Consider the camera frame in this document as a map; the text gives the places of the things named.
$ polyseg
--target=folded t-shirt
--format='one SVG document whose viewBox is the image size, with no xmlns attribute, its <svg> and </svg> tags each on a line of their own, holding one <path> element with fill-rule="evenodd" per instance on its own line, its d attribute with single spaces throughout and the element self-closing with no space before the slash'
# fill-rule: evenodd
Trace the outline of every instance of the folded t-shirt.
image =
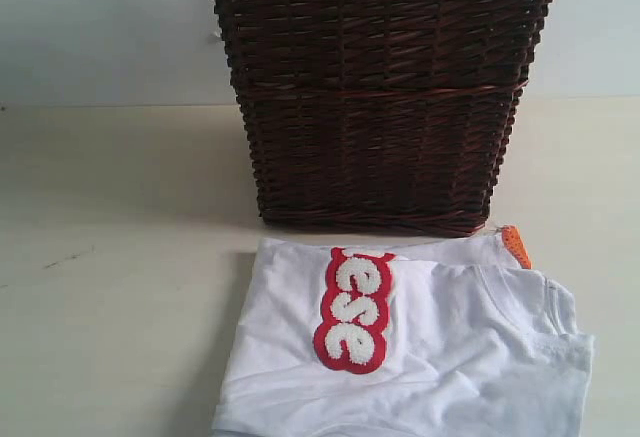
<svg viewBox="0 0 640 437">
<path fill-rule="evenodd" d="M 463 239 L 485 265 L 264 241 L 213 436 L 577 436 L 593 339 L 502 237 Z"/>
</svg>

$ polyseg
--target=wicker basket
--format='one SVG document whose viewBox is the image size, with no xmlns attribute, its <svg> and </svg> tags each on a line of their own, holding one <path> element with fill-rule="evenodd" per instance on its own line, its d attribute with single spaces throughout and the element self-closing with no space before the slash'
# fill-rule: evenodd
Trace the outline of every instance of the wicker basket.
<svg viewBox="0 0 640 437">
<path fill-rule="evenodd" d="M 268 223 L 482 227 L 551 0 L 215 0 Z"/>
</svg>

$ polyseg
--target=table surface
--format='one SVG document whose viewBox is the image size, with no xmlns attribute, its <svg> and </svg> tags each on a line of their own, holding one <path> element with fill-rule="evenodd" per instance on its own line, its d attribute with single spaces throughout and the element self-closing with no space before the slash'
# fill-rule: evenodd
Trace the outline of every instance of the table surface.
<svg viewBox="0 0 640 437">
<path fill-rule="evenodd" d="M 640 99 L 526 100 L 496 188 L 596 357 L 583 436 L 638 435 Z M 0 113 L 0 435 L 206 436 L 265 235 L 236 107 Z"/>
</svg>

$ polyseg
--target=brown wicker basket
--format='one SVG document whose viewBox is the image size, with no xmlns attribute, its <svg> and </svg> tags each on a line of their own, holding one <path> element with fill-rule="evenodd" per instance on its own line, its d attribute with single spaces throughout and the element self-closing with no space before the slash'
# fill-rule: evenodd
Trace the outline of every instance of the brown wicker basket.
<svg viewBox="0 0 640 437">
<path fill-rule="evenodd" d="M 215 0 L 268 223 L 482 227 L 551 0 Z"/>
</svg>

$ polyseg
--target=red patch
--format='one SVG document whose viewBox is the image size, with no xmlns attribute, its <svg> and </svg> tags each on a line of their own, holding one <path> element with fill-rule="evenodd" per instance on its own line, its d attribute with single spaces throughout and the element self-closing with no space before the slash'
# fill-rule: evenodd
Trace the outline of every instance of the red patch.
<svg viewBox="0 0 640 437">
<path fill-rule="evenodd" d="M 337 247 L 331 249 L 332 259 L 326 274 L 327 291 L 322 298 L 322 304 L 320 306 L 323 322 L 318 326 L 313 336 L 313 346 L 322 363 L 328 368 L 332 370 L 346 370 L 354 374 L 368 374 L 382 365 L 387 352 L 387 342 L 382 332 L 389 324 L 389 303 L 387 302 L 387 298 L 391 291 L 392 278 L 388 262 L 392 260 L 395 255 L 387 253 L 382 257 L 372 257 L 366 254 L 355 253 L 352 257 L 347 257 L 344 255 L 343 250 L 344 249 Z M 359 276 L 352 275 L 349 270 L 358 265 L 363 267 L 362 272 Z M 374 270 L 374 272 L 367 272 L 366 267 L 369 267 L 368 270 Z M 342 276 L 342 288 L 339 286 L 339 274 Z M 349 279 L 348 285 L 350 289 L 345 288 L 345 275 L 347 275 Z M 378 308 L 378 317 L 375 322 L 371 325 L 362 325 L 359 321 L 359 316 L 354 317 L 349 322 L 338 320 L 331 311 L 331 304 L 335 298 L 343 292 L 348 292 L 351 295 L 351 301 L 362 296 L 371 298 Z M 374 345 L 373 352 L 366 362 L 354 362 L 354 356 L 351 355 L 346 339 L 340 341 L 341 355 L 339 358 L 336 358 L 335 348 L 327 348 L 327 333 L 329 333 L 334 326 L 341 323 L 358 326 L 371 336 Z M 361 356 L 360 358 L 355 356 L 356 361 L 359 359 L 363 360 Z"/>
</svg>

